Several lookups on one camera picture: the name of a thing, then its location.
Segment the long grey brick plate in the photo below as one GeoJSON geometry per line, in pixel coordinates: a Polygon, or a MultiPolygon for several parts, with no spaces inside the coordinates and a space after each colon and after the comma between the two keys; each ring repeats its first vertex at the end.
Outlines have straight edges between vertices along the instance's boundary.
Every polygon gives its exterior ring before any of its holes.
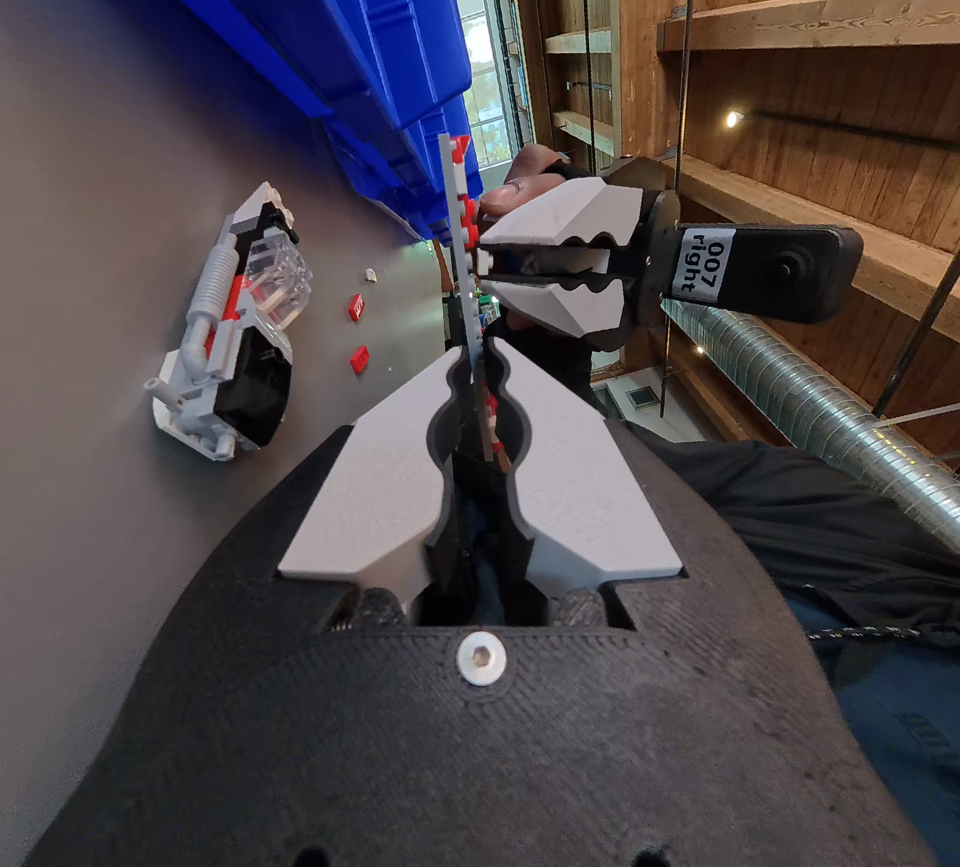
{"type": "Polygon", "coordinates": [[[495,463],[500,471],[506,474],[511,464],[493,428],[496,416],[489,405],[490,394],[486,384],[477,282],[466,246],[471,236],[470,227],[473,225],[473,208],[467,190],[464,162],[465,146],[469,141],[468,138],[452,138],[445,132],[441,133],[438,135],[438,153],[447,202],[458,297],[461,304],[462,330],[470,365],[472,409],[479,429],[484,459],[487,463],[495,463]]]}

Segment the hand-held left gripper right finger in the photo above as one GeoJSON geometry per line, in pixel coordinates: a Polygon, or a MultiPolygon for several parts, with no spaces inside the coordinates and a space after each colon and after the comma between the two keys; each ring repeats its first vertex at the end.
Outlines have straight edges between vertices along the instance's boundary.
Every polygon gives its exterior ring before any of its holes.
{"type": "Polygon", "coordinates": [[[501,338],[486,340],[485,369],[510,464],[499,529],[505,608],[683,575],[606,418],[501,338]]]}

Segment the person's dark clothing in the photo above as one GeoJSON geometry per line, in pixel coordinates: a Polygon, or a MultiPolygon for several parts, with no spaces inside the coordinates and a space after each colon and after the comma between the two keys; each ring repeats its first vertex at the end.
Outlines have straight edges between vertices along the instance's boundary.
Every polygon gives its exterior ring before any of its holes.
{"type": "Polygon", "coordinates": [[[940,865],[959,864],[958,555],[821,460],[761,441],[631,432],[774,581],[874,771],[940,865]]]}

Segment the grey black brick model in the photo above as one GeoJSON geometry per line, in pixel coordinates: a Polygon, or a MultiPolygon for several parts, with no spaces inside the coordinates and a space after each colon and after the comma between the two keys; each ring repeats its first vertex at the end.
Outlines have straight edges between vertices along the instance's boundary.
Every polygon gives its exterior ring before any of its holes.
{"type": "Polygon", "coordinates": [[[225,218],[179,346],[144,384],[154,424],[218,463],[268,446],[291,394],[287,329],[307,307],[312,281],[294,215],[264,181],[225,218]]]}

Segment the silver ventilation duct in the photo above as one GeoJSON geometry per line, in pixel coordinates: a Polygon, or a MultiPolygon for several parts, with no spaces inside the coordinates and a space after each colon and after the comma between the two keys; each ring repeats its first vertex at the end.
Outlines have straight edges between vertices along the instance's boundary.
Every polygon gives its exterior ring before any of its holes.
{"type": "Polygon", "coordinates": [[[897,426],[863,403],[766,324],[675,299],[665,314],[796,449],[894,501],[959,549],[959,482],[897,426]]]}

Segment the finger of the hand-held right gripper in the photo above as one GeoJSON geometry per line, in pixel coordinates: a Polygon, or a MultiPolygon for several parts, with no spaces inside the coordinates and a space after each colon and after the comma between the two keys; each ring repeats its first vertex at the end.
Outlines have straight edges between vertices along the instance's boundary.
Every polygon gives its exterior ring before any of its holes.
{"type": "Polygon", "coordinates": [[[545,334],[593,352],[614,352],[627,345],[638,324],[636,277],[501,274],[481,277],[479,288],[497,299],[509,336],[545,334]]]}
{"type": "Polygon", "coordinates": [[[508,269],[608,269],[629,249],[644,203],[641,188],[570,179],[502,215],[478,245],[508,269]]]}

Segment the person's right hand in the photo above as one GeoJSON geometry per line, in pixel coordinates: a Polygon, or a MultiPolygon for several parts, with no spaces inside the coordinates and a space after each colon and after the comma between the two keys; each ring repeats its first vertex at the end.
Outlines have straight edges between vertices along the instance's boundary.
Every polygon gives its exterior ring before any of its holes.
{"type": "Polygon", "coordinates": [[[505,182],[480,198],[474,221],[484,233],[499,218],[546,192],[567,181],[589,177],[589,172],[563,154],[544,145],[527,144],[513,159],[505,182]]]}

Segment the white ceiling air vent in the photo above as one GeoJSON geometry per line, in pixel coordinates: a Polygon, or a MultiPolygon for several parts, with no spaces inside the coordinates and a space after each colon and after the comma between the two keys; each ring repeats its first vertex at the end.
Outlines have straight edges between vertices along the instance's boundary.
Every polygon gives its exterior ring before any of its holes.
{"type": "Polygon", "coordinates": [[[654,373],[647,369],[620,374],[594,384],[596,393],[608,402],[610,416],[640,426],[670,442],[683,440],[675,423],[661,415],[662,390],[654,373]]]}

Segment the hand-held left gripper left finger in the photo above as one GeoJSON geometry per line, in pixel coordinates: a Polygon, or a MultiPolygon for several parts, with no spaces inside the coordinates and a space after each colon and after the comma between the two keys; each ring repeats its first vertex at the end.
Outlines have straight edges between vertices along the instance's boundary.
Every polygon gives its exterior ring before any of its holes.
{"type": "Polygon", "coordinates": [[[411,611],[440,578],[436,554],[453,513],[451,458],[472,373],[469,350],[453,347],[354,422],[280,576],[385,590],[411,611]]]}

